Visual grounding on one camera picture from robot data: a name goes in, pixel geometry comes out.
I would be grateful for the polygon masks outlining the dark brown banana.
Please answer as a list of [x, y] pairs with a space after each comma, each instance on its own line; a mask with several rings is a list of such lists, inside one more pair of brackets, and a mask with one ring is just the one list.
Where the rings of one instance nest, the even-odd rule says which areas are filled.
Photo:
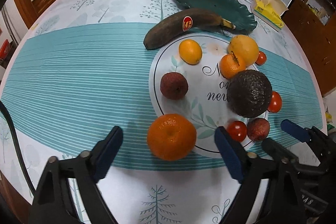
[[215, 26], [225, 26], [233, 30], [236, 28], [232, 22], [210, 10], [183, 10], [168, 16], [151, 28], [143, 40], [143, 45], [147, 50], [156, 50], [192, 28]]

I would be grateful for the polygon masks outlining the small yellow-orange kumquat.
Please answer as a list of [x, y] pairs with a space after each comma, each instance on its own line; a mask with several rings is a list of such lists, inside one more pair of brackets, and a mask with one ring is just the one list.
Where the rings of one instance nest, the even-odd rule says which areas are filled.
[[202, 59], [203, 52], [196, 41], [186, 39], [179, 44], [179, 55], [184, 62], [197, 65]]

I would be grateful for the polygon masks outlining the round white printed placemat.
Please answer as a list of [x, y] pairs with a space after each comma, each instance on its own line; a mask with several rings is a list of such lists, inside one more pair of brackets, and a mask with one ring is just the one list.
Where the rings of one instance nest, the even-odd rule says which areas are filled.
[[[197, 65], [184, 62], [179, 55], [179, 45], [186, 39], [201, 46], [202, 59]], [[215, 159], [221, 156], [214, 142], [216, 128], [234, 121], [250, 121], [228, 107], [229, 81], [222, 76], [219, 62], [227, 53], [229, 42], [228, 38], [211, 34], [189, 33], [159, 49], [149, 71], [150, 99], [157, 116], [179, 114], [188, 119], [197, 130], [193, 151]], [[161, 78], [170, 72], [180, 73], [187, 80], [189, 89], [181, 100], [170, 100], [161, 93]]]

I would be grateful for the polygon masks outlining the large orange mandarin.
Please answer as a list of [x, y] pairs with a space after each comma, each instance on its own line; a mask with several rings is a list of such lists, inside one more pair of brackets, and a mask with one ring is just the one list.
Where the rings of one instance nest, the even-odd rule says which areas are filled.
[[197, 130], [185, 117], [165, 114], [150, 125], [146, 140], [154, 156], [164, 161], [177, 161], [193, 150]]

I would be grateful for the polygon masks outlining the cherry tomato beside grapefruit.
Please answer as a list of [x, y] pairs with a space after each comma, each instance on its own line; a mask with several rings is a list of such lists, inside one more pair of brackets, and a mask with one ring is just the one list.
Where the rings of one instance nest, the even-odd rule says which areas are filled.
[[263, 65], [265, 64], [265, 62], [266, 62], [266, 54], [262, 51], [259, 51], [259, 55], [255, 63], [257, 65]]

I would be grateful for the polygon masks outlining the yellow tissue pack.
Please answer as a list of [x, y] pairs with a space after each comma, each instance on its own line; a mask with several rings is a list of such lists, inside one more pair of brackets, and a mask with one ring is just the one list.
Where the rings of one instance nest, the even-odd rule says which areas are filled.
[[251, 10], [276, 31], [281, 31], [285, 25], [281, 16], [288, 8], [282, 0], [253, 0]]

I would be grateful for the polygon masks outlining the red lychee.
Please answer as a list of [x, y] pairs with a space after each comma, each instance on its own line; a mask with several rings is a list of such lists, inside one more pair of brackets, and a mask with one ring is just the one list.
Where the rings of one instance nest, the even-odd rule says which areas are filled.
[[252, 141], [262, 141], [270, 132], [270, 124], [264, 118], [256, 118], [247, 124], [247, 136]]
[[170, 100], [181, 100], [188, 92], [187, 79], [178, 72], [169, 72], [162, 76], [160, 91], [164, 97]]

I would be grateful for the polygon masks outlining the dark green scalloped plate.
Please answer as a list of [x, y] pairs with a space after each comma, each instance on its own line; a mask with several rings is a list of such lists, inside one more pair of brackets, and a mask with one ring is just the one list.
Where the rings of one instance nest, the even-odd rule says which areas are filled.
[[238, 0], [175, 0], [185, 9], [212, 11], [235, 25], [235, 30], [251, 32], [257, 27], [254, 14]]

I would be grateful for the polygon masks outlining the cherry tomato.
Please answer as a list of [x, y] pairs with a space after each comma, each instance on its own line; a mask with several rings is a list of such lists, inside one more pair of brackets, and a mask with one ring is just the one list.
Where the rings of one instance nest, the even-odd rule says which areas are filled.
[[259, 51], [259, 55], [255, 63], [257, 65], [263, 65], [265, 64], [265, 62], [266, 62], [266, 54], [262, 51]]
[[282, 98], [276, 91], [272, 91], [272, 98], [268, 106], [268, 111], [271, 113], [277, 113], [282, 108]]
[[235, 141], [242, 142], [247, 137], [247, 126], [242, 121], [230, 123], [226, 130]]

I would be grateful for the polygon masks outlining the large yellow grapefruit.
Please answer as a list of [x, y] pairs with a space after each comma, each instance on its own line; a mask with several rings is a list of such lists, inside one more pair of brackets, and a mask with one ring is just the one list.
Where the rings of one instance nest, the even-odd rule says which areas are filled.
[[228, 53], [233, 52], [240, 56], [247, 67], [253, 65], [259, 56], [259, 47], [254, 39], [245, 35], [234, 36], [227, 48]]

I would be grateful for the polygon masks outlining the dark green avocado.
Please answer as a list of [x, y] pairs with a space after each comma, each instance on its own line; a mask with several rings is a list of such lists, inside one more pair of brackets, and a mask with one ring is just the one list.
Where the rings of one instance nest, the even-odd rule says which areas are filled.
[[229, 81], [228, 107], [244, 118], [256, 118], [267, 111], [272, 99], [272, 85], [266, 75], [247, 69]]

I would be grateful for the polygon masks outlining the small mandarin with stem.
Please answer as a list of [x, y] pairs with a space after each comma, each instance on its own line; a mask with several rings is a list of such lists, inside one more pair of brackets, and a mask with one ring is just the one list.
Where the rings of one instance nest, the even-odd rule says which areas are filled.
[[219, 62], [219, 69], [223, 77], [231, 79], [241, 71], [246, 70], [245, 61], [233, 52], [222, 57]]

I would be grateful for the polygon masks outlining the cherry tomato front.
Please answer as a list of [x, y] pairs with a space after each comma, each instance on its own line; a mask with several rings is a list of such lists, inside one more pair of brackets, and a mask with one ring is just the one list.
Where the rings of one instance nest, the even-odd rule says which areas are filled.
[[235, 141], [242, 142], [247, 137], [247, 126], [242, 121], [230, 123], [226, 130]]

